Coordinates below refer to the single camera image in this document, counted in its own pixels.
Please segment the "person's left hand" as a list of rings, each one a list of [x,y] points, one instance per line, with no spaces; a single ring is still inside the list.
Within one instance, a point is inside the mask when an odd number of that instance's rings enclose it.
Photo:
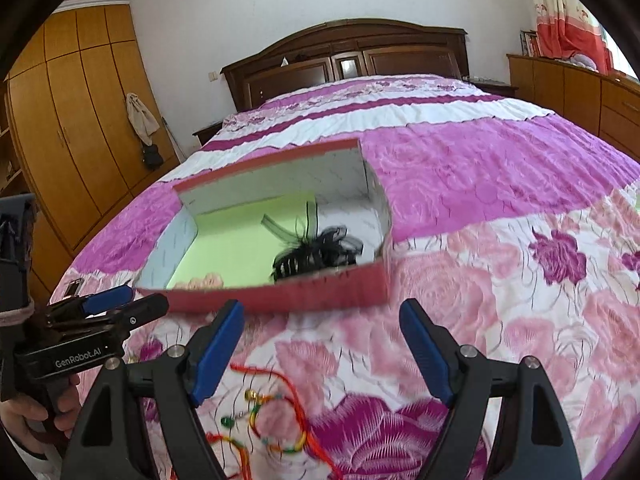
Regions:
[[[54,426],[69,437],[80,411],[77,389],[80,379],[73,374],[67,381],[68,388],[58,397],[60,414],[55,417]],[[1,403],[1,421],[4,429],[16,444],[34,455],[43,455],[44,448],[30,432],[28,422],[43,422],[47,418],[47,410],[24,394]]]

